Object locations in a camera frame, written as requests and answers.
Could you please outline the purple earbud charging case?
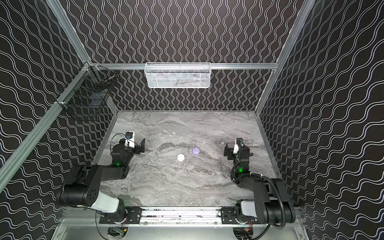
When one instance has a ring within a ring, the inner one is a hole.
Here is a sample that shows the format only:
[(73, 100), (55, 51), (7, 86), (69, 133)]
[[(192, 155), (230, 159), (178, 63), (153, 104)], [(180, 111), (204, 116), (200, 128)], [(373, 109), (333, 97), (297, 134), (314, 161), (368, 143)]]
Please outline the purple earbud charging case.
[(194, 147), (194, 148), (193, 148), (193, 154), (194, 154), (194, 155), (199, 155), (200, 152), (201, 152), (201, 149), (200, 149), (200, 148), (198, 148), (198, 147)]

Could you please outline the white earbud charging case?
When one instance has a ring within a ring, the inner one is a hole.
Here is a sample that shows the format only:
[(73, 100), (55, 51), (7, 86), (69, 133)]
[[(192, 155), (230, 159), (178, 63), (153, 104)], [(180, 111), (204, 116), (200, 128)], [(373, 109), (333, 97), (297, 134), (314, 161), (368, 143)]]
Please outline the white earbud charging case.
[(178, 160), (179, 162), (183, 162), (185, 159), (186, 159), (186, 157), (185, 157), (184, 154), (178, 154), (178, 155), (177, 155), (177, 160)]

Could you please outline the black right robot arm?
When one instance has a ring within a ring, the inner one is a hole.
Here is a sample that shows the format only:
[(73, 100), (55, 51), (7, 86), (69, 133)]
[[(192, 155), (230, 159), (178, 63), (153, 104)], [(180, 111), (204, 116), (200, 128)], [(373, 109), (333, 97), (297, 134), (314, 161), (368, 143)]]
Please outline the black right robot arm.
[(233, 162), (230, 178), (237, 187), (253, 193), (252, 200), (238, 200), (232, 216), (241, 224), (268, 224), (283, 229), (296, 221), (296, 212), (281, 179), (271, 179), (250, 170), (253, 156), (242, 138), (236, 138), (234, 147), (225, 146), (224, 156)]

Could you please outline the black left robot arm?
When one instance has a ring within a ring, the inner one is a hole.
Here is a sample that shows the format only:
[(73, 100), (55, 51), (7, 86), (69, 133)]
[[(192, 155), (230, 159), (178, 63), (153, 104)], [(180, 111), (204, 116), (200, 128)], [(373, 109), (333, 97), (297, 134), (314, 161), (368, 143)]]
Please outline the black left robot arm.
[(130, 171), (129, 164), (134, 155), (144, 153), (146, 140), (139, 144), (131, 132), (115, 146), (110, 146), (112, 163), (107, 166), (77, 166), (72, 168), (58, 193), (58, 201), (63, 206), (88, 208), (103, 214), (120, 214), (125, 211), (124, 202), (101, 192), (101, 183), (123, 180)]

